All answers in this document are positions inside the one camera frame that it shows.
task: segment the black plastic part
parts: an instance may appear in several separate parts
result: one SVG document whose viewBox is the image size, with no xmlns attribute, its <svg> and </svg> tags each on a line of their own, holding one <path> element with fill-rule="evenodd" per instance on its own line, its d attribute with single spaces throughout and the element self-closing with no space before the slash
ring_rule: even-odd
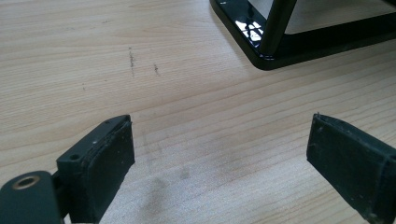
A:
<svg viewBox="0 0 396 224">
<path fill-rule="evenodd" d="M 36 171 L 8 181 L 0 190 L 0 223 L 63 223 L 50 173 Z"/>
<path fill-rule="evenodd" d="M 248 0 L 210 0 L 210 3 L 242 51 L 254 66 L 262 70 L 272 70 L 396 38 L 396 13 L 295 35 L 283 34 L 278 40 L 277 34 L 283 27 L 276 28 L 274 21 L 274 25 L 266 29 L 267 19 Z M 271 17 L 288 21 L 288 11 L 282 13 L 284 11 L 281 9 L 270 11 Z M 262 43 L 264 31 L 274 32 L 267 34 L 271 36 L 269 44 Z"/>
<path fill-rule="evenodd" d="M 131 124 L 129 115 L 109 119 L 57 160 L 72 222 L 97 223 L 112 202 L 134 164 Z"/>
<path fill-rule="evenodd" d="M 316 114 L 306 155 L 364 219 L 371 223 L 393 223 L 395 148 L 340 119 Z"/>
</svg>

